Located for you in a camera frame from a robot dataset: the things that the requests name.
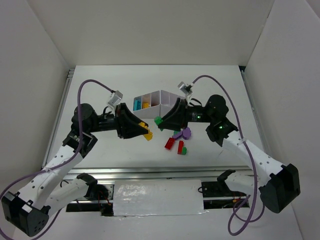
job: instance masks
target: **wire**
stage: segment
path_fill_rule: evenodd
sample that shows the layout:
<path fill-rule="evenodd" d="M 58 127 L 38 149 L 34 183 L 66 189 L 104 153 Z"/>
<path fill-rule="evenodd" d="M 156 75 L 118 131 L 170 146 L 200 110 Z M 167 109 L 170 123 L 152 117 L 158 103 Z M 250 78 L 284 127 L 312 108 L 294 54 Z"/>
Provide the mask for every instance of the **wire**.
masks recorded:
<path fill-rule="evenodd" d="M 102 191 L 100 191 L 100 193 L 105 198 L 105 200 L 108 202 L 108 205 L 111 206 L 111 203 L 109 202 L 109 199 L 104 195 L 104 193 Z"/>
<path fill-rule="evenodd" d="M 236 213 L 236 206 L 237 206 L 240 202 L 241 202 L 241 199 L 238 198 L 238 201 L 233 205 L 233 212 L 235 212 L 234 215 L 235 215 L 240 221 L 245 222 L 246 220 L 245 220 L 245 219 L 242 219 L 241 217 L 239 217 L 239 216 L 237 215 L 237 213 Z M 263 204 L 260 215 L 259 215 L 256 219 L 251 220 L 250 223 L 254 223 L 254 222 L 258 221 L 258 220 L 263 216 L 263 214 L 265 213 L 265 209 L 266 209 L 266 206 Z"/>
<path fill-rule="evenodd" d="M 242 131 L 242 128 L 241 128 L 241 125 L 240 125 L 240 119 L 239 119 L 239 116 L 238 116 L 238 113 L 237 113 L 237 110 L 236 110 L 236 107 L 233 103 L 233 101 L 231 100 L 231 97 L 230 95 L 228 94 L 228 92 L 226 91 L 226 89 L 221 85 L 220 82 L 218 82 L 214 77 L 210 76 L 210 75 L 201 75 L 201 76 L 198 76 L 195 80 L 193 80 L 193 84 L 195 84 L 199 79 L 201 78 L 209 78 L 211 80 L 213 80 L 215 83 L 217 83 L 219 85 L 219 87 L 223 90 L 224 94 L 226 95 L 226 97 L 228 98 L 232 108 L 233 108 L 233 111 L 234 111 L 234 115 L 235 115 L 235 118 L 236 118 L 236 122 L 237 122 L 237 125 L 238 125 L 238 128 L 239 128 L 239 133 L 240 133 L 240 137 L 241 139 L 244 138 L 244 134 L 243 134 L 243 131 Z M 253 188 L 253 200 L 252 200 L 252 206 L 251 206 L 251 209 L 250 209 L 250 212 L 249 212 L 249 215 L 246 219 L 246 221 L 244 222 L 243 226 L 236 232 L 232 232 L 231 231 L 231 222 L 234 218 L 234 216 L 237 214 L 238 210 L 248 201 L 250 195 L 247 196 L 247 198 L 242 201 L 242 203 L 236 208 L 236 210 L 232 213 L 230 219 L 229 219 L 229 222 L 228 222 L 228 232 L 231 236 L 237 236 L 239 235 L 240 233 L 242 233 L 246 227 L 248 226 L 248 224 L 250 223 L 251 221 L 251 218 L 254 214 L 254 211 L 255 211 L 255 207 L 256 207 L 256 203 L 257 203 L 257 196 L 258 196 L 258 174 L 257 174 L 257 169 L 256 169 L 256 165 L 255 165 L 255 161 L 254 161 L 254 157 L 252 156 L 252 153 L 246 143 L 246 141 L 243 141 L 243 145 L 246 149 L 246 151 L 248 152 L 248 155 L 250 157 L 250 160 L 251 160 L 251 164 L 252 164 L 252 170 L 253 170 L 253 179 L 254 179 L 254 188 Z"/>
<path fill-rule="evenodd" d="M 62 181 L 60 182 L 60 188 L 62 188 L 62 183 L 63 183 L 63 182 L 69 184 L 68 181 L 62 180 Z M 81 208 L 80 202 L 78 201 L 78 199 L 76 199 L 75 201 L 76 201 L 76 204 L 77 204 L 77 206 L 78 206 L 78 209 L 82 212 L 82 208 Z"/>
<path fill-rule="evenodd" d="M 84 87 L 85 84 L 87 83 L 95 83 L 95 84 L 98 84 L 100 85 L 101 87 L 107 89 L 108 91 L 110 91 L 111 93 L 114 93 L 115 91 L 112 90 L 111 88 L 107 87 L 106 85 L 102 84 L 101 82 L 97 81 L 97 80 L 94 80 L 94 79 L 88 79 L 88 80 L 85 80 L 83 81 L 81 84 L 80 84 L 80 87 L 78 89 L 78 93 L 77 93 L 77 113 L 78 113 L 78 119 L 82 119 L 82 110 L 81 110 L 81 91 L 82 91 L 82 88 Z M 82 147 L 82 144 L 83 144 L 83 126 L 82 126 L 82 121 L 78 121 L 79 122 L 79 144 L 78 144 L 78 147 L 77 149 L 75 150 L 74 154 L 72 155 L 72 157 L 70 157 L 67 161 L 57 165 L 57 166 L 53 166 L 51 167 L 50 169 L 51 170 L 56 170 L 58 168 L 61 168 L 63 167 L 64 165 L 70 163 L 73 159 L 75 159 L 75 157 L 77 156 L 77 154 L 80 152 L 81 150 L 81 147 Z M 17 180 L 13 181 L 12 183 L 10 183 L 0 194 L 0 200 L 4 197 L 4 195 L 6 194 L 6 192 L 15 184 L 21 182 L 22 180 L 25 180 L 25 179 L 28 179 L 28 178 L 31 178 L 31 177 L 35 177 L 39 174 L 44 174 L 46 173 L 47 171 L 46 170 L 41 170 L 41 171 L 36 171 L 34 173 L 30 173 L 28 175 L 25 175 L 25 176 L 22 176 L 20 178 L 18 178 Z M 55 220 L 57 219 L 57 216 L 58 214 L 60 213 L 60 210 L 57 212 L 57 214 L 55 215 L 54 219 L 52 220 L 51 224 L 48 226 L 48 228 L 43 232 L 41 233 L 39 236 L 35 237 L 35 238 L 32 238 L 31 240 L 37 240 L 39 239 L 40 237 L 42 237 L 50 228 L 51 226 L 53 225 L 53 223 L 55 222 Z M 6 240 L 14 240 L 13 238 L 9 237 L 8 235 L 6 235 L 3 230 L 1 229 L 0 227 L 0 235 L 6 239 Z"/>
<path fill-rule="evenodd" d="M 224 209 L 225 207 L 227 207 L 227 206 L 229 206 L 229 205 L 231 205 L 231 204 L 235 205 L 235 203 L 234 203 L 234 202 L 229 202 L 229 203 L 227 203 L 227 204 L 223 205 L 221 208 L 222 208 L 222 209 Z"/>
<path fill-rule="evenodd" d="M 197 102 L 198 104 L 200 104 L 200 106 L 202 107 L 202 103 L 201 103 L 198 99 L 196 99 L 196 98 L 191 98 L 190 101 L 195 101 L 195 102 Z"/>
<path fill-rule="evenodd" d="M 102 114 L 105 115 L 106 114 L 106 110 L 107 110 L 108 106 L 106 106 L 104 109 L 103 109 L 103 112 Z"/>

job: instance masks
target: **yellow block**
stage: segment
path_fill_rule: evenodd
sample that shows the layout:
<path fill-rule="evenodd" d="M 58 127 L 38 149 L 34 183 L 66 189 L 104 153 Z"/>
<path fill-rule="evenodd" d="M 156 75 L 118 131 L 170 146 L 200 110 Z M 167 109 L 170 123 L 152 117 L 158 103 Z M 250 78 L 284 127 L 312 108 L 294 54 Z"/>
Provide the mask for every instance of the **yellow block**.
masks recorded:
<path fill-rule="evenodd" d="M 142 104 L 142 108 L 143 108 L 143 109 L 146 109 L 146 108 L 148 108 L 148 107 L 149 107 L 149 103 L 145 102 L 145 103 Z"/>
<path fill-rule="evenodd" d="M 143 136 L 145 137 L 145 139 L 147 139 L 148 141 L 150 141 L 153 137 L 153 134 L 152 132 L 150 131 L 150 129 L 145 125 L 145 123 L 142 121 L 139 123 L 139 125 L 145 129 L 148 130 L 148 133 L 147 134 L 144 134 Z"/>

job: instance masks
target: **lavender block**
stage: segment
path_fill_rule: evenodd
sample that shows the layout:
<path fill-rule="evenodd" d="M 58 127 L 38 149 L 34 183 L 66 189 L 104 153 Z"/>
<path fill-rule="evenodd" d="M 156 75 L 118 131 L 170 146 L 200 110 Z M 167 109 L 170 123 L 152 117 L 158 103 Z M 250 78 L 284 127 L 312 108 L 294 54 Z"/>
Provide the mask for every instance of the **lavender block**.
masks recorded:
<path fill-rule="evenodd" d="M 182 137 L 183 131 L 179 131 L 178 133 L 176 133 L 175 135 L 172 136 L 172 138 L 174 140 L 178 140 L 179 138 Z"/>
<path fill-rule="evenodd" d="M 186 127 L 183 131 L 182 131 L 182 138 L 184 140 L 188 140 L 191 137 L 191 130 L 189 127 Z"/>

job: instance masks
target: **white wall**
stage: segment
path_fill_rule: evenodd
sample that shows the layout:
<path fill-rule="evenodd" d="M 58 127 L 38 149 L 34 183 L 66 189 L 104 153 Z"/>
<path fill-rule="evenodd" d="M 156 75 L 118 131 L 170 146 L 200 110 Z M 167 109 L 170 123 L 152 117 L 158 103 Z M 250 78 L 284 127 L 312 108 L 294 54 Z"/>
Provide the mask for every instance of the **white wall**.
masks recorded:
<path fill-rule="evenodd" d="M 71 65 L 246 65 L 274 0 L 28 0 Z"/>
<path fill-rule="evenodd" d="M 314 12 L 318 15 L 320 18 L 320 1 L 319 0 L 307 0 L 311 8 L 314 10 Z"/>
<path fill-rule="evenodd" d="M 68 67 L 25 0 L 0 0 L 0 33 L 2 191 L 40 169 Z"/>
<path fill-rule="evenodd" d="M 274 2 L 245 76 L 271 155 L 299 169 L 302 236 L 318 239 L 320 19 L 306 1 Z"/>

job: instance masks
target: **white table surface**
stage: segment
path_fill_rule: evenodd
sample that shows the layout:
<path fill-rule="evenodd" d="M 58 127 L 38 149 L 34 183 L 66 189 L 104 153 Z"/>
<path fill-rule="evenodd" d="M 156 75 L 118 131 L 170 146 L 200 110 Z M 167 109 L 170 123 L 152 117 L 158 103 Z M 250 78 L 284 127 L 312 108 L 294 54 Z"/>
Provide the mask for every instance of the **white table surface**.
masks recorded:
<path fill-rule="evenodd" d="M 253 218 L 260 214 L 260 204 Z M 238 214 L 245 218 L 249 210 L 242 208 Z M 98 212 L 63 209 L 41 240 L 303 240 L 291 205 L 279 214 L 266 210 L 259 221 L 249 224 L 238 236 L 229 235 L 227 230 L 231 214 L 229 208 L 197 215 L 105 217 Z M 236 232 L 242 225 L 234 219 L 231 230 Z M 29 239 L 19 229 L 13 238 Z"/>
<path fill-rule="evenodd" d="M 247 92 L 238 66 L 218 65 L 116 65 L 77 66 L 67 94 L 63 113 L 58 125 L 49 160 L 55 155 L 62 141 L 70 131 L 71 118 L 77 106 L 77 92 L 80 84 L 95 79 L 108 87 L 123 93 L 122 103 L 133 109 L 133 98 L 157 90 L 178 95 L 182 93 L 177 85 L 184 81 L 190 84 L 199 75 L 215 77 L 230 94 L 238 111 L 245 136 L 262 148 L 259 132 L 249 103 Z M 193 97 L 206 104 L 213 94 L 225 96 L 219 86 L 209 78 L 200 79 L 193 87 Z M 81 102 L 93 106 L 101 114 L 110 93 L 95 83 L 87 83 L 81 94 Z M 227 117 L 236 124 L 235 115 L 228 103 Z M 208 123 L 190 123 L 192 136 L 185 140 L 187 155 L 178 155 L 178 143 L 171 151 L 164 148 L 173 131 L 157 128 L 153 119 L 144 119 L 153 132 L 153 139 L 143 136 L 120 139 L 116 131 L 97 132 L 98 142 L 77 168 L 152 168 L 152 167 L 215 167 L 243 166 L 239 158 L 222 151 L 220 146 L 209 140 L 205 131 Z"/>

